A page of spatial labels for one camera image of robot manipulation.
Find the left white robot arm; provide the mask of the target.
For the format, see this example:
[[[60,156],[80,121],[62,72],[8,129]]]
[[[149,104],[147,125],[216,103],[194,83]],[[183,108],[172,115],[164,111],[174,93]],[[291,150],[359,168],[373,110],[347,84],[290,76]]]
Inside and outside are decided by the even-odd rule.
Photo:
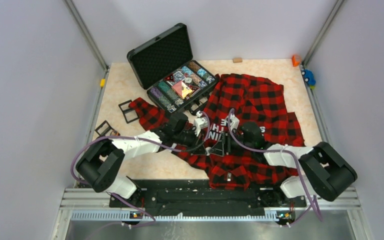
[[[185,146],[185,153],[203,147],[209,134],[206,133],[204,137],[200,134],[202,129],[209,131],[211,123],[203,111],[196,116],[190,129],[186,129],[188,117],[176,113],[167,123],[137,136],[98,137],[75,155],[70,172],[76,181],[90,185],[95,192],[118,195],[127,206],[134,207],[140,202],[141,194],[128,176],[119,173],[123,161],[163,150],[180,153],[181,149],[173,145]]]

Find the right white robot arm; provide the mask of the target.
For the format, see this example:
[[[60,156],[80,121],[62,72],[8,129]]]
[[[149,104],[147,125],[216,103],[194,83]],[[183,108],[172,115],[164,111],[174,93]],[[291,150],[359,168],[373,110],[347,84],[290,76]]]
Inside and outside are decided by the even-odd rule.
[[[356,170],[327,142],[313,147],[280,143],[262,146],[263,137],[256,123],[244,123],[241,136],[236,134],[236,121],[227,120],[226,124],[230,151],[246,150],[261,155],[269,166],[297,170],[297,176],[287,178],[273,192],[273,200],[279,206],[287,206],[293,198],[303,195],[317,195],[333,202],[358,179]]]

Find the red black plaid shirt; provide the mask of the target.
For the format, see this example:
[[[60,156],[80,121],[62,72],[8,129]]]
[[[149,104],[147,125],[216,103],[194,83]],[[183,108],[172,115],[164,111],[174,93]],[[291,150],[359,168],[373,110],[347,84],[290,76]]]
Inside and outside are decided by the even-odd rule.
[[[178,146],[174,155],[205,171],[213,189],[277,186],[296,176],[295,167],[269,165],[260,153],[274,144],[295,147],[305,144],[295,113],[287,111],[284,87],[268,78],[247,74],[222,74],[215,78],[217,84],[204,107],[211,124],[204,146],[213,147],[228,133],[228,113],[234,110],[239,126],[234,131],[231,152],[225,156],[196,155]]]

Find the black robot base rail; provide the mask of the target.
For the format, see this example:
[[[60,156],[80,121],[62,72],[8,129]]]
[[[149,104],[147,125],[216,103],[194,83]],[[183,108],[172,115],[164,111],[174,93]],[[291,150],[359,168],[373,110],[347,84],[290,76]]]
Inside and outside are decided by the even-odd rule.
[[[307,206],[304,196],[287,198],[278,187],[246,190],[212,189],[208,180],[135,180],[138,189],[127,203],[104,192],[109,207],[127,209],[131,204],[156,220],[266,218],[277,221],[285,212]]]

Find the black square brooch box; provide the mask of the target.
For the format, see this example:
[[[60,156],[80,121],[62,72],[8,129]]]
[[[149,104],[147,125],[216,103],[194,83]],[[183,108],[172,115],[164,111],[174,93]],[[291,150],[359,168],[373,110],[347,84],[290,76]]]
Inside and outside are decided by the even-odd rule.
[[[131,123],[139,120],[139,118],[140,118],[138,116],[138,114],[136,113],[136,111],[130,107],[130,104],[132,102],[133,101],[131,99],[129,99],[129,100],[126,100],[126,101],[118,104],[118,108],[121,111],[121,113],[124,117],[124,120],[127,124],[131,124]]]

